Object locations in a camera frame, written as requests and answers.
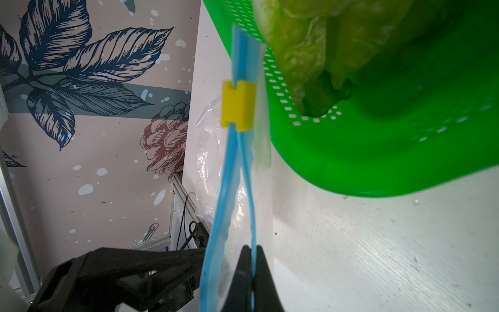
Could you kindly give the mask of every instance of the black cable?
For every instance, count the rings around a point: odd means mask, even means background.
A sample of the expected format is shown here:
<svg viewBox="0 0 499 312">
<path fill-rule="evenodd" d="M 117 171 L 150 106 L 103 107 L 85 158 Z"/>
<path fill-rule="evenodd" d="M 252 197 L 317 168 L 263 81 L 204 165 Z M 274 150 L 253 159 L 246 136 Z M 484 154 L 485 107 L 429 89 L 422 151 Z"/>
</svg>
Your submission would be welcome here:
<svg viewBox="0 0 499 312">
<path fill-rule="evenodd" d="M 186 238 L 186 241 L 187 241 L 187 233 L 186 233 L 186 222 L 185 222 L 185 214 L 186 214 L 186 206 L 187 206 L 187 200 L 190 199 L 189 198 L 189 195 L 193 193 L 194 195 L 196 193 L 194 192 L 189 192 L 186 196 L 186 200 L 184 202 L 184 211 L 182 212 L 182 218 L 180 219 L 180 228 L 179 228 L 179 235 L 177 237 L 177 246 L 175 247 L 175 250 L 178 250 L 179 249 L 179 240 L 180 240 L 180 233 L 182 232 L 182 228 L 184 228 L 184 236 Z"/>
<path fill-rule="evenodd" d="M 192 223 L 196 224 L 196 225 L 194 225 L 194 229 L 193 230 L 191 230 Z M 196 234 L 197 228 L 198 228 L 198 224 L 196 223 L 196 221 L 191 221 L 189 223 L 189 233 L 190 233 L 190 235 L 189 235 L 189 238 L 186 240 L 186 242 L 182 245 L 182 247 L 180 247 L 180 250 L 184 249 L 186 246 L 187 246 L 187 248 L 189 247 L 188 243 L 191 241 L 191 239 Z"/>
<path fill-rule="evenodd" d="M 184 222 L 184 217 L 186 213 L 186 206 L 187 206 L 187 199 L 189 198 L 189 194 L 186 196 L 186 200 L 184 201 L 184 211 L 182 212 L 182 218 L 180 219 L 180 228 L 179 228 L 179 236 L 177 238 L 177 245 L 175 246 L 175 250 L 179 249 L 179 240 L 180 240 L 180 233 L 182 232 L 182 228 L 184 228 L 184 233 L 185 233 L 185 226 L 182 226 L 182 223 Z"/>
</svg>

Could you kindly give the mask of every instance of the clear plastic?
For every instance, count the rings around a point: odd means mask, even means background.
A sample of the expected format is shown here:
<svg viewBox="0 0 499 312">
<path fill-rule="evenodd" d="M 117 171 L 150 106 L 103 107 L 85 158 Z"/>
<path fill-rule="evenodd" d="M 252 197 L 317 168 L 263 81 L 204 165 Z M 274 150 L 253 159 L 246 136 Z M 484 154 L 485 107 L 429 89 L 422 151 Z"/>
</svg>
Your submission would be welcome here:
<svg viewBox="0 0 499 312">
<path fill-rule="evenodd" d="M 268 265 L 272 268 L 272 176 L 266 99 L 264 78 L 261 75 L 257 83 L 253 126 L 251 188 L 256 214 L 256 242 L 262 245 Z M 197 144 L 196 214 L 209 223 L 213 223 L 215 216 L 227 142 L 227 130 L 220 126 L 221 108 L 220 98 L 210 102 L 196 124 L 201 130 Z M 251 246 L 249 205 L 242 175 L 240 181 L 220 274 L 218 309 L 225 302 L 241 248 L 244 245 Z"/>
</svg>

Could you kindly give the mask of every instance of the white surface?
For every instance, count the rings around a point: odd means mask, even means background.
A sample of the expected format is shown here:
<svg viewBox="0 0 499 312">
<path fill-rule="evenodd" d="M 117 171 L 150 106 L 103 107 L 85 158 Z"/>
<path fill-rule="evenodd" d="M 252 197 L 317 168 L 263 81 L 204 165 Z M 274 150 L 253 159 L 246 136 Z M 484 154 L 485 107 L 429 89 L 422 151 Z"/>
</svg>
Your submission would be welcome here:
<svg viewBox="0 0 499 312">
<path fill-rule="evenodd" d="M 194 125 L 228 78 L 229 57 L 201 4 L 188 192 Z M 499 311 L 498 167 L 412 195 L 362 199 L 321 190 L 272 156 L 274 281 L 287 312 Z"/>
</svg>

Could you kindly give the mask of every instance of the green plastic basket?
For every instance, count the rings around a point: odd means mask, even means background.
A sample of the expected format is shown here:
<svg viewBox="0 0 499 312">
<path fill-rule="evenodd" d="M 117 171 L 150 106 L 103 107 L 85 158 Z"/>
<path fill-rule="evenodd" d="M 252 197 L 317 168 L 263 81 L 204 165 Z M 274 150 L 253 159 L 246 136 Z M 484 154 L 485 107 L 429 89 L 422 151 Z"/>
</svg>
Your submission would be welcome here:
<svg viewBox="0 0 499 312">
<path fill-rule="evenodd" d="M 204 0 L 226 50 L 232 24 L 262 40 L 251 0 Z M 469 7 L 403 74 L 360 87 L 320 118 L 301 116 L 270 49 L 264 69 L 272 142 L 310 183 L 385 197 L 499 163 L 499 5 Z"/>
</svg>

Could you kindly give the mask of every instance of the floral wallpaper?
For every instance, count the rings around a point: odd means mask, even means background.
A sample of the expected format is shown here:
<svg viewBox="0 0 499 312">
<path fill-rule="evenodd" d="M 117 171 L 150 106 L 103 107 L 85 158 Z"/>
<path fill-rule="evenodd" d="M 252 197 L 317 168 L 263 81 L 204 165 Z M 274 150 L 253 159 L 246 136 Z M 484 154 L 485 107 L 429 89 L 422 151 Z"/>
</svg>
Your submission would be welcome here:
<svg viewBox="0 0 499 312">
<path fill-rule="evenodd" d="M 0 83 L 10 118 L 0 144 L 42 272 L 168 231 L 199 8 L 199 0 L 4 4 Z"/>
</svg>

